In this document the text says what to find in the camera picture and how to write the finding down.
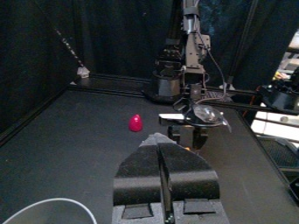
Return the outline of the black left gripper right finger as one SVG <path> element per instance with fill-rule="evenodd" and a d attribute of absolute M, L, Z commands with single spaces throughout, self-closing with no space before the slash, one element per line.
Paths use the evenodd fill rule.
<path fill-rule="evenodd" d="M 165 224 L 230 224 L 217 172 L 207 161 L 157 134 Z"/>

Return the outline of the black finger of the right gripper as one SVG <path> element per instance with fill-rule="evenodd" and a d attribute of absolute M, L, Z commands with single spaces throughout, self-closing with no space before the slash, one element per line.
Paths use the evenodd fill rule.
<path fill-rule="evenodd" d="M 193 132 L 193 148 L 199 150 L 209 140 L 209 129 L 195 128 Z"/>
<path fill-rule="evenodd" d="M 169 137 L 177 142 L 181 142 L 181 127 L 178 125 L 171 125 L 167 130 Z"/>

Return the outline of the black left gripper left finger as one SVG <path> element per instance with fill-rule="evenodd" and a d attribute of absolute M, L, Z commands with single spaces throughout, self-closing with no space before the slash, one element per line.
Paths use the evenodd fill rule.
<path fill-rule="evenodd" d="M 158 137 L 159 133 L 150 135 L 119 166 L 113 224 L 163 224 Z"/>

